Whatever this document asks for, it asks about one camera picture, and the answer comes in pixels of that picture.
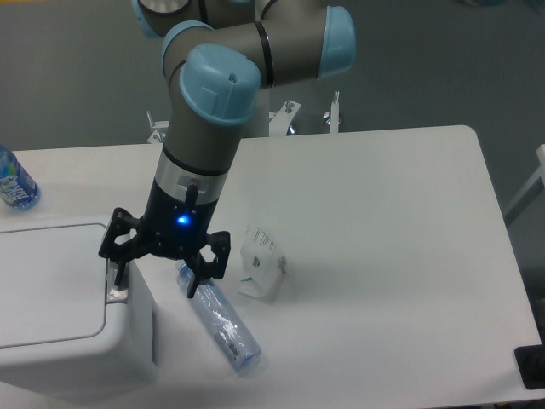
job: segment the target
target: small white package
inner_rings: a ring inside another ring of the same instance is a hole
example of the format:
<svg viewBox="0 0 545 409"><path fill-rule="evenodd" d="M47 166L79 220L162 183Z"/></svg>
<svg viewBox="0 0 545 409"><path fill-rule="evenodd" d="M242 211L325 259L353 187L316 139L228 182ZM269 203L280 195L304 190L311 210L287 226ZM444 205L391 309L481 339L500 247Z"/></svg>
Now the small white package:
<svg viewBox="0 0 545 409"><path fill-rule="evenodd" d="M264 297L279 275L286 273L286 257L271 236L255 225L246 229L242 249L243 268L247 277L238 292L251 297Z"/></svg>

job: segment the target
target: white table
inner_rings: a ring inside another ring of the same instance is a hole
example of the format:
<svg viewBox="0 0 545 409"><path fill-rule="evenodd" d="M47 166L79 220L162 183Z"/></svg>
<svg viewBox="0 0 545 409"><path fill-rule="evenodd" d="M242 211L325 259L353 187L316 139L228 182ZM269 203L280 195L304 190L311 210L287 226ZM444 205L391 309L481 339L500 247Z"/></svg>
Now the white table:
<svg viewBox="0 0 545 409"><path fill-rule="evenodd" d="M43 190L0 220L144 210L160 146L18 153ZM276 299L237 293L247 222L291 263ZM157 385L96 408L423 408L545 396L513 350L539 343L476 135L466 127L243 141L210 231L232 232L221 288L263 348L228 365L175 284L139 260L159 306ZM0 386L2 407L71 403Z"/></svg>

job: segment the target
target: clear plastic bottle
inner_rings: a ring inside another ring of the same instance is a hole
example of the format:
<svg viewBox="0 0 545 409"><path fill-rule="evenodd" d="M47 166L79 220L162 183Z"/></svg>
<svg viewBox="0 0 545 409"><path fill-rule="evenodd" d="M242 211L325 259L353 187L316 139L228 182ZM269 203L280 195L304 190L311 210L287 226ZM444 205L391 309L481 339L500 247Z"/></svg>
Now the clear plastic bottle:
<svg viewBox="0 0 545 409"><path fill-rule="evenodd" d="M178 285L187 294L192 271L182 261L176 263L176 268ZM239 372L261 355L261 347L212 280L200 285L189 302L235 371Z"/></svg>
<svg viewBox="0 0 545 409"><path fill-rule="evenodd" d="M16 210L29 210L40 199L40 190L14 153L0 145L0 198Z"/></svg>

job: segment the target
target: silver metal ring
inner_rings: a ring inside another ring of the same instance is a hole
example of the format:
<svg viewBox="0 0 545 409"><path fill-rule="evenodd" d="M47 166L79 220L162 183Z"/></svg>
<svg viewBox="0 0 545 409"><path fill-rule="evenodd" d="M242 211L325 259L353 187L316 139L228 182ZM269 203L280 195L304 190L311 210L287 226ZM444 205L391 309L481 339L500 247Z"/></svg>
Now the silver metal ring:
<svg viewBox="0 0 545 409"><path fill-rule="evenodd" d="M155 13L167 14L183 9L189 0L140 0L140 3Z"/></svg>
<svg viewBox="0 0 545 409"><path fill-rule="evenodd" d="M170 197L180 201L186 199L187 186L196 183L198 186L197 205L205 205L219 199L226 179L227 173L219 176L203 176L182 169L172 163L164 152L161 152L155 172L155 181L159 187Z"/></svg>

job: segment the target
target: container lid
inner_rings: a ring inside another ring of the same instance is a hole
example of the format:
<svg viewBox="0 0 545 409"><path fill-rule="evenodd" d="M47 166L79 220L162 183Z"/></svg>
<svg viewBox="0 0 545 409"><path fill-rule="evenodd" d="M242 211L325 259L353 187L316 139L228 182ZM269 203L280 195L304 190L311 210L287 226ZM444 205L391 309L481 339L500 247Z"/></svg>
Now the container lid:
<svg viewBox="0 0 545 409"><path fill-rule="evenodd" d="M93 337L106 320L100 224L0 233L0 348Z"/></svg>

